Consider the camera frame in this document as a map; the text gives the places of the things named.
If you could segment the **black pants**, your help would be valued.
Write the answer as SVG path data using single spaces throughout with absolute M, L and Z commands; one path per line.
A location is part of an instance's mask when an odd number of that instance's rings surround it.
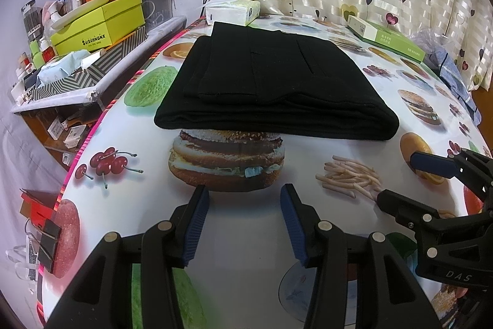
M 399 118 L 333 43 L 214 26 L 198 38 L 158 107 L 167 130 L 239 130 L 385 141 Z

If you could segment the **blue striped clothing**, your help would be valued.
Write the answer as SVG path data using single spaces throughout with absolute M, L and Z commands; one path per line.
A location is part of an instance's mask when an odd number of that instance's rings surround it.
M 480 110 L 447 50 L 441 45 L 435 44 L 431 53 L 428 54 L 426 62 L 466 109 L 474 125 L 479 126 L 482 121 Z

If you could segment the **black binder clip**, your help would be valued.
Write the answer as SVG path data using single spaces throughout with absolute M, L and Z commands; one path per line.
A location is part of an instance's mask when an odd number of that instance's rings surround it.
M 49 273 L 54 273 L 54 262 L 61 231 L 61 227 L 50 219 L 46 219 L 41 226 L 27 219 L 24 225 L 25 234 L 38 247 L 39 264 Z

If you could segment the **red small box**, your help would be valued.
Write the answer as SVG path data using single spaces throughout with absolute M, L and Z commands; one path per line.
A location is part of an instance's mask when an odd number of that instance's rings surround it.
M 30 219 L 32 225 L 43 229 L 59 206 L 59 194 L 37 190 L 20 190 L 22 204 L 20 214 Z

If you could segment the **green flat box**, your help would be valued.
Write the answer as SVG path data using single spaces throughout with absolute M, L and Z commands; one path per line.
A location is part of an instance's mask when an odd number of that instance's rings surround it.
M 364 42 L 386 48 L 419 63 L 425 58 L 425 51 L 401 33 L 354 15 L 348 16 L 347 24 L 348 29 Z

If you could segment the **striped black white box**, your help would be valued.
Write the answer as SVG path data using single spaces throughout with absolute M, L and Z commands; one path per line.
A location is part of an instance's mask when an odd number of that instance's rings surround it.
M 142 44 L 146 38 L 145 27 L 139 27 L 133 33 L 122 38 L 117 44 L 105 50 L 100 56 L 95 56 L 95 53 L 91 54 L 90 57 L 94 58 L 94 61 L 88 67 L 81 68 L 68 77 L 60 78 L 34 89 L 32 100 L 38 101 L 61 93 L 94 86 L 124 57 Z

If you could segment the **white side shelf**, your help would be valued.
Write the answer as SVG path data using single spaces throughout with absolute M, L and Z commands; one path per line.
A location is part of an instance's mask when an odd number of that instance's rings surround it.
M 96 58 L 86 69 L 30 90 L 30 100 L 12 107 L 11 112 L 99 102 L 110 84 L 130 67 L 146 61 L 185 24 L 186 17 L 178 16 L 153 28 L 149 33 L 144 27 L 138 28 Z

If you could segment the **tissue pack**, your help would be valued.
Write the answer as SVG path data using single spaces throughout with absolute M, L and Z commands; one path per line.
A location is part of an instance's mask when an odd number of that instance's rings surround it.
M 261 4 L 252 0 L 210 0 L 205 4 L 206 23 L 248 26 L 260 15 Z

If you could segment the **yellow-green shoe box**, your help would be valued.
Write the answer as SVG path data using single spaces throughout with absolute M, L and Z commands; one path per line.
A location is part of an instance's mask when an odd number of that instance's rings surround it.
M 111 47 L 144 26 L 141 4 L 142 0 L 108 2 L 58 30 L 51 36 L 51 44 L 58 55 Z

